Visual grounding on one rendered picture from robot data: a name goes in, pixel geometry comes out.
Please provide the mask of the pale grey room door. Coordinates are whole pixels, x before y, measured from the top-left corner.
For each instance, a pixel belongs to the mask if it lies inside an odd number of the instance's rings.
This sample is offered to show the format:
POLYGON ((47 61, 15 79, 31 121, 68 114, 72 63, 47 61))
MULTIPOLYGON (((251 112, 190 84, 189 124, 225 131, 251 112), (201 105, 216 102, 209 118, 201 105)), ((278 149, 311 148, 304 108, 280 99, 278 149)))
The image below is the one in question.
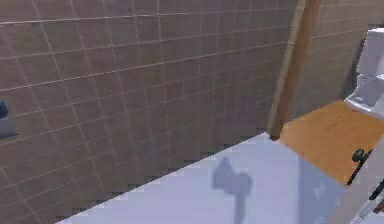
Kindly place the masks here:
POLYGON ((384 199, 384 137, 374 147, 326 224, 363 224, 384 199))

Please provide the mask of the brown wooden door frame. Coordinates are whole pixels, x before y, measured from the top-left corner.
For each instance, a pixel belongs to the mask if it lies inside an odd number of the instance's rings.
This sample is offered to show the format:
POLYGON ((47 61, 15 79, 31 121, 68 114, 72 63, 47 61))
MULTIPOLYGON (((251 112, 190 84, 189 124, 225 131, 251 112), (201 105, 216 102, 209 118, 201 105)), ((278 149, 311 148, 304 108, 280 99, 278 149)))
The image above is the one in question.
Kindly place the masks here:
POLYGON ((268 119, 267 133, 273 141, 280 138, 283 126, 288 120, 321 2, 322 0, 297 1, 268 119))

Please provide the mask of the grey wall fixture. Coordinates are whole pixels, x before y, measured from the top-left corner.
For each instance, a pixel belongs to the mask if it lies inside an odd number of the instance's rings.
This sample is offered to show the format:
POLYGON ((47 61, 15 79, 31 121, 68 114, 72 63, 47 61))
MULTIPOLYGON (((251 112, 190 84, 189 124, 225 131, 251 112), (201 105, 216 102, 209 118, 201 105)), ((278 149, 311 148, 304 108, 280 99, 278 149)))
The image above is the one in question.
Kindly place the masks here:
POLYGON ((3 100, 0 100, 0 139, 17 135, 17 130, 9 118, 9 109, 3 100))

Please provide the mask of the white toilet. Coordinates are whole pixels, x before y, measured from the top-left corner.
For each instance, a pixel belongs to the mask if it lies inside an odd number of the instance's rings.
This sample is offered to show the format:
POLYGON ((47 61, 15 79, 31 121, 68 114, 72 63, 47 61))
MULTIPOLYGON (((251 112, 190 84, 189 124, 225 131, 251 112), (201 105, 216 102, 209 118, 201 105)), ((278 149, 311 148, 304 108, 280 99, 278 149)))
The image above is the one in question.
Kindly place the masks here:
POLYGON ((357 86, 344 102, 384 120, 384 28, 367 31, 356 72, 357 86))

